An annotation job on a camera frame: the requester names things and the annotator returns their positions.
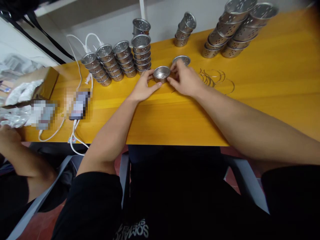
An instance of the black shirt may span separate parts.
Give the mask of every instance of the black shirt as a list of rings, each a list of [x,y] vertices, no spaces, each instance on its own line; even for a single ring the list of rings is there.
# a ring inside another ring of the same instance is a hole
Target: black shirt
[[[318,228],[318,166],[280,168],[262,176],[270,215],[222,179],[180,169],[149,171],[153,174],[132,180],[126,212],[118,176],[79,175],[52,239],[308,238]]]

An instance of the cardboard box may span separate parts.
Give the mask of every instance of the cardboard box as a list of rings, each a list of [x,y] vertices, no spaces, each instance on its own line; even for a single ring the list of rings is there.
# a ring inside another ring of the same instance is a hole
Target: cardboard box
[[[25,74],[19,77],[14,83],[12,90],[18,87],[21,83],[29,83],[36,80],[43,79],[43,83],[37,87],[32,95],[30,101],[17,103],[15,105],[2,106],[3,108],[10,109],[12,107],[22,107],[31,104],[34,100],[50,100],[54,85],[58,79],[59,73],[52,67],[46,67],[36,70],[32,73]]]

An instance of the perforated metal cup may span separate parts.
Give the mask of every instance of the perforated metal cup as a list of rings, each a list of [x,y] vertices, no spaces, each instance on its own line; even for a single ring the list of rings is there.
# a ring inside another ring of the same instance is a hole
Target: perforated metal cup
[[[97,49],[96,55],[100,59],[100,62],[110,61],[114,57],[112,46],[110,44],[102,45]]]
[[[181,59],[184,65],[186,66],[188,66],[191,63],[191,59],[188,56],[181,55],[181,56],[175,57],[172,61],[172,64],[175,64],[175,62],[178,61],[178,59]]]
[[[183,46],[187,45],[188,40],[189,40],[189,37],[179,39],[179,38],[176,38],[176,36],[175,36],[173,43],[176,47],[183,47]]]
[[[97,78],[101,78],[103,75],[106,74],[106,70],[104,70],[104,68],[102,68],[99,72],[96,73],[92,73],[92,76],[97,79]]]
[[[186,33],[180,30],[180,23],[178,25],[178,30],[176,32],[176,37],[179,39],[184,39],[190,36],[191,33]]]
[[[100,84],[104,87],[107,87],[111,84],[111,78],[107,78],[106,80],[104,80],[103,82],[101,82]]]
[[[218,22],[218,31],[222,33],[225,37],[231,37],[237,29],[240,27],[240,25],[243,23],[243,20],[241,22],[235,22],[235,23],[224,23],[221,22],[219,19]]]
[[[144,64],[147,64],[148,62],[150,62],[150,60],[151,60],[151,57],[148,57],[147,59],[144,59],[144,60],[136,59],[136,64],[137,65],[144,65]]]
[[[137,35],[131,40],[133,52],[137,54],[144,54],[150,50],[151,38],[149,35]]]
[[[202,56],[204,58],[213,58],[215,57],[216,55],[218,55],[218,53],[221,51],[221,48],[220,49],[217,49],[217,50],[210,50],[208,48],[206,48],[206,46],[204,46],[204,49],[202,51]]]
[[[120,64],[120,67],[121,67],[122,69],[130,68],[130,67],[132,67],[132,66],[134,66],[134,59],[133,59],[133,58],[132,58],[131,61],[128,62],[128,63]]]
[[[222,44],[225,44],[231,37],[226,37],[222,33],[218,31],[218,25],[217,27],[209,34],[209,42],[213,46],[220,46]]]
[[[149,34],[149,31],[151,29],[151,25],[148,21],[136,18],[132,21],[133,23],[133,34],[139,35],[139,34]]]
[[[237,40],[234,40],[234,39],[230,39],[228,41],[228,47],[230,48],[233,48],[233,49],[242,49],[242,48],[246,48],[249,46],[250,42],[252,41],[253,39],[249,40],[249,41],[237,41]]]
[[[221,16],[225,23],[241,22],[257,4],[257,0],[229,0]]]
[[[144,73],[145,71],[148,71],[150,68],[151,68],[151,64],[150,64],[150,67],[149,67],[147,70],[139,71],[139,70],[137,69],[137,72],[139,73],[139,75],[141,75],[141,74]]]
[[[114,65],[112,65],[111,67],[106,68],[106,70],[108,72],[114,72],[115,70],[117,70],[120,67],[119,63],[116,62]]]
[[[161,66],[154,70],[153,78],[156,83],[161,82],[165,83],[167,81],[167,77],[169,77],[171,71],[167,66]]]
[[[129,41],[125,40],[125,41],[118,42],[116,45],[114,45],[112,51],[118,59],[128,56],[131,53],[131,48],[129,47]]]
[[[133,59],[133,55],[130,53],[128,56],[124,57],[124,58],[118,58],[118,62],[120,64],[126,64],[128,62],[130,62]]]
[[[146,64],[143,64],[143,65],[138,65],[138,64],[136,64],[136,68],[137,68],[139,71],[148,70],[150,67],[151,67],[151,58],[150,58],[149,62],[146,63]]]
[[[86,67],[86,69],[92,69],[100,63],[97,55],[93,52],[84,55],[80,61]]]
[[[98,83],[102,83],[102,82],[104,82],[105,80],[107,80],[109,78],[109,75],[108,75],[108,73],[104,73],[100,78],[96,78],[96,81],[98,82]]]
[[[134,65],[134,63],[133,63],[133,65],[131,66],[131,67],[128,67],[128,68],[123,68],[122,69],[122,71],[124,72],[124,73],[128,73],[128,72],[131,72],[133,69],[135,69],[136,68],[136,65]]]
[[[114,64],[116,64],[118,61],[116,59],[115,56],[113,56],[113,58],[111,58],[108,62],[101,62],[106,68],[113,66]]]
[[[134,68],[131,72],[124,73],[128,78],[133,78],[137,75],[137,69]]]
[[[226,46],[222,51],[221,55],[226,57],[226,58],[234,58],[239,56],[239,54],[244,50],[245,48],[241,49],[233,49],[228,46]]]
[[[111,77],[115,82],[120,82],[124,78],[123,72],[121,72],[118,76]]]
[[[149,50],[148,52],[146,53],[143,53],[143,54],[134,54],[134,58],[136,60],[144,60],[144,59],[147,59],[151,56],[151,51]]]
[[[218,50],[218,49],[221,49],[224,45],[225,45],[225,43],[223,43],[221,45],[214,46],[209,42],[209,37],[208,37],[208,39],[207,39],[207,41],[206,41],[204,46],[206,48],[208,48],[209,50]]]
[[[109,73],[110,77],[116,77],[116,76],[118,76],[120,73],[122,73],[122,68],[119,67],[119,68],[116,69],[115,71],[113,71],[113,72],[108,72],[108,73]]]
[[[182,32],[191,33],[197,26],[196,18],[191,12],[185,12],[179,26]]]
[[[101,69],[103,68],[103,66],[98,63],[97,66],[91,68],[91,69],[88,69],[89,73],[96,73],[96,72],[99,72]]]
[[[234,34],[233,39],[237,41],[249,41],[254,39],[260,30],[263,28],[262,27],[249,27],[242,25],[237,32]]]
[[[244,25],[251,27],[265,26],[278,12],[279,8],[271,3],[258,3],[250,12]]]

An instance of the smartphone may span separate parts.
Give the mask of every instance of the smartphone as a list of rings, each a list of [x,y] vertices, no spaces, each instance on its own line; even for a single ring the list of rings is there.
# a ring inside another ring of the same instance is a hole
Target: smartphone
[[[77,92],[69,120],[80,120],[86,116],[91,92]]]

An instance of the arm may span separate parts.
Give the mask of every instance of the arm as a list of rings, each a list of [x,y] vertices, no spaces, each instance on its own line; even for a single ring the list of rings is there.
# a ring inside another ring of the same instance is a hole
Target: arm
[[[40,155],[20,141],[21,137],[15,129],[8,125],[0,127],[0,152],[13,165],[17,175],[27,177],[30,202],[52,185],[57,173]]]
[[[180,93],[193,97],[228,142],[243,155],[263,161],[320,164],[320,143],[288,124],[206,86],[182,61],[172,66],[180,82],[168,78]]]
[[[116,174],[114,160],[121,153],[126,143],[137,104],[147,99],[161,87],[161,83],[148,87],[148,81],[152,78],[153,72],[154,70],[148,70],[142,74],[132,93],[98,132],[83,157],[78,175],[94,171]]]

